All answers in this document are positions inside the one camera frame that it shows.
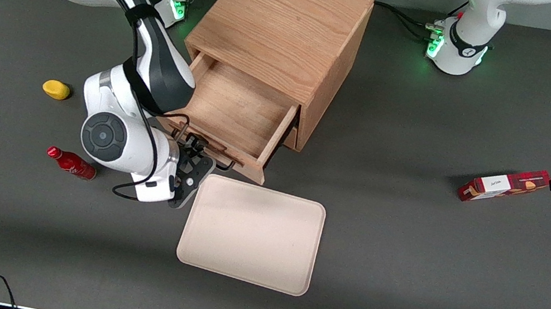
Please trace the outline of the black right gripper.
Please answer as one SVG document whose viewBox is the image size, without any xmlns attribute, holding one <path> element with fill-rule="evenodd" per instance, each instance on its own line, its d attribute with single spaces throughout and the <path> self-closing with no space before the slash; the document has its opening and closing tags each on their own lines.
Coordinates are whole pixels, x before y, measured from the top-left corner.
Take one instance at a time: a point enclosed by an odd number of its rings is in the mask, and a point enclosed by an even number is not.
<svg viewBox="0 0 551 309">
<path fill-rule="evenodd" d="M 178 165 L 174 176 L 170 178 L 173 197 L 166 203 L 170 208 L 180 209 L 186 205 L 215 168 L 228 172 L 236 165 L 236 160 L 228 154 L 209 149 L 203 154 L 200 151 L 202 138 L 191 132 L 186 134 L 184 141 L 179 141 Z"/>
</svg>

